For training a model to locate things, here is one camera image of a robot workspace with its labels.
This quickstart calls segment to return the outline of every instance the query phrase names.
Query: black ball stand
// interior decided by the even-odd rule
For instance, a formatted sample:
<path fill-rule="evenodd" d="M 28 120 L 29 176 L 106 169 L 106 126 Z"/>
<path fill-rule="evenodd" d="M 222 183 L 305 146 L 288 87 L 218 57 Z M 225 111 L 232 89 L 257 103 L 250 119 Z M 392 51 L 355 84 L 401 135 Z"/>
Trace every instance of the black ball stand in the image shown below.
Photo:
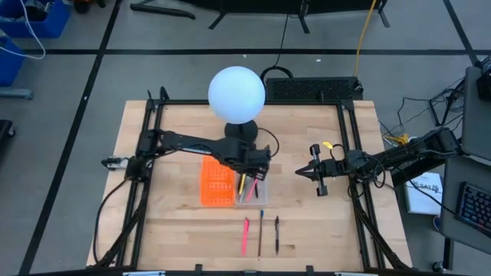
<path fill-rule="evenodd" d="M 227 123 L 225 125 L 225 136 L 253 143 L 258 136 L 258 125 L 253 120 L 241 124 Z"/>

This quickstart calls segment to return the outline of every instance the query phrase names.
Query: black pen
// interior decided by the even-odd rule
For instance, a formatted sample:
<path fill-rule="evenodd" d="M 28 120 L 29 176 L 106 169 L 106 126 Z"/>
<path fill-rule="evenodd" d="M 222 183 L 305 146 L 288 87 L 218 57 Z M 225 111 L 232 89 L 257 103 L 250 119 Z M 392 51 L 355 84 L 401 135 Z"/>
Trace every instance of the black pen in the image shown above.
<path fill-rule="evenodd" d="M 275 220 L 275 230 L 276 230 L 276 255 L 278 256 L 279 252 L 279 217 L 276 216 Z"/>

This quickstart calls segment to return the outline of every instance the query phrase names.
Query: yellow cable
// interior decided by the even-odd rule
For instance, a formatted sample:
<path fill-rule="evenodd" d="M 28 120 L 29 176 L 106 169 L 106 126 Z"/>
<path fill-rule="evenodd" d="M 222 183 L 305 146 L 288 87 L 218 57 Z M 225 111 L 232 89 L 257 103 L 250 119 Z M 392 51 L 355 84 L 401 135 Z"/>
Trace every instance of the yellow cable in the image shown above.
<path fill-rule="evenodd" d="M 374 12 L 375 3 L 377 0 L 373 0 L 371 3 L 370 11 L 368 12 L 367 20 L 365 21 L 365 26 L 363 26 L 363 31 L 361 32 L 360 41 L 358 42 L 358 49 L 356 50 L 356 65 L 354 66 L 353 77 L 358 76 L 358 64 L 360 63 L 360 50 L 361 44 L 363 43 L 363 37 L 365 36 L 365 32 L 368 27 L 368 22 L 370 22 L 371 14 Z"/>

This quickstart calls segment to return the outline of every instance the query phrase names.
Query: wooden tabletop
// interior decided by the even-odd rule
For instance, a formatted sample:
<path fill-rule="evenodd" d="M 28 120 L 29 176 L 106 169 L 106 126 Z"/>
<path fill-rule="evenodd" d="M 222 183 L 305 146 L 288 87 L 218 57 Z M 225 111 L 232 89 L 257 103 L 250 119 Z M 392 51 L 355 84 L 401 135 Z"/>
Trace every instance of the wooden tabletop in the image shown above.
<path fill-rule="evenodd" d="M 140 135 L 145 101 L 128 101 L 114 155 L 132 156 Z M 363 150 L 384 150 L 374 103 L 355 102 L 355 112 Z M 351 135 L 348 113 L 348 132 Z M 262 253 L 258 258 L 260 208 L 210 209 L 199 201 L 199 172 L 202 156 L 174 153 L 155 162 L 138 268 L 143 270 L 362 271 L 354 210 L 348 197 L 348 178 L 326 179 L 329 195 L 317 197 L 317 184 L 294 171 L 311 160 L 308 148 L 314 143 L 341 143 L 335 107 L 265 106 L 255 119 L 259 127 L 272 131 L 280 150 L 271 161 L 267 176 L 269 203 L 264 207 Z M 164 107 L 160 128 L 190 136 L 219 139 L 224 122 L 206 105 Z M 276 144 L 265 131 L 259 131 L 258 147 Z M 342 158 L 342 151 L 335 152 Z M 330 158 L 321 148 L 321 158 Z M 392 185 L 388 174 L 388 185 Z M 109 172 L 104 194 L 124 177 L 123 171 Z M 107 201 L 101 213 L 97 248 L 99 257 L 120 234 L 130 185 L 125 185 Z M 409 251 L 394 191 L 372 186 L 377 223 L 382 236 L 411 266 Z M 276 216 L 280 218 L 280 249 L 275 254 Z M 243 221 L 250 220 L 248 251 L 241 256 Z M 376 265 L 373 242 L 367 234 L 372 266 Z M 125 264 L 129 264 L 133 237 L 129 239 Z M 93 264 L 90 253 L 87 264 Z"/>

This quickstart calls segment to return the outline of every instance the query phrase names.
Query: blue container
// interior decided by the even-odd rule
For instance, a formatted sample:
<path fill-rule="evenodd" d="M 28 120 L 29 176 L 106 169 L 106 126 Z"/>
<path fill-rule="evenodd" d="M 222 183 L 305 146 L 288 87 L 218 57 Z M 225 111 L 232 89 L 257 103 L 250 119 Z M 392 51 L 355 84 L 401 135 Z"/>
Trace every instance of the blue container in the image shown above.
<path fill-rule="evenodd" d="M 61 0 L 38 0 L 46 5 L 53 2 L 53 6 L 48 12 L 44 21 L 29 21 L 32 30 L 38 38 L 58 38 L 67 24 L 70 12 L 68 7 Z M 5 18 L 14 18 L 24 14 L 20 0 L 1 0 L 0 16 Z M 2 21 L 0 20 L 0 29 L 11 38 L 32 38 L 32 34 L 27 29 L 24 21 Z"/>
<path fill-rule="evenodd" d="M 0 46 L 15 53 L 24 54 L 8 37 L 0 36 Z M 0 49 L 0 87 L 12 85 L 24 59 L 24 57 Z"/>

